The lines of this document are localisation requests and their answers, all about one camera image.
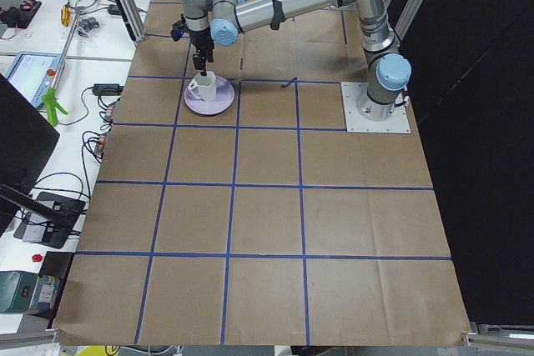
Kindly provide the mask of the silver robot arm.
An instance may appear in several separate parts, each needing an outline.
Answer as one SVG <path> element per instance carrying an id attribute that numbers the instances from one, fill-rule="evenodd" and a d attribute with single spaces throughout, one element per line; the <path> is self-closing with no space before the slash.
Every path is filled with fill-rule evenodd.
<path id="1" fill-rule="evenodd" d="M 183 12 L 173 24 L 174 41 L 187 34 L 194 47 L 196 75 L 184 91 L 187 108 L 199 116 L 225 112 L 234 102 L 228 79 L 209 70 L 216 46 L 231 47 L 240 35 L 268 27 L 280 29 L 286 21 L 323 8 L 356 6 L 362 48 L 370 74 L 365 91 L 353 105 L 365 119 L 381 122 L 406 105 L 398 97 L 412 74 L 410 61 L 399 51 L 400 40 L 390 26 L 385 0 L 181 0 Z"/>

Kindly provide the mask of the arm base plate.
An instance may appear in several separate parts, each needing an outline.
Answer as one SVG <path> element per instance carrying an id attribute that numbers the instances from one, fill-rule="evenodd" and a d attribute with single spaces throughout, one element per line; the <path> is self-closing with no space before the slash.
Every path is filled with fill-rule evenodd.
<path id="1" fill-rule="evenodd" d="M 411 133 L 400 94 L 393 103 L 380 105 L 368 96 L 368 83 L 341 82 L 340 87 L 348 133 Z"/>

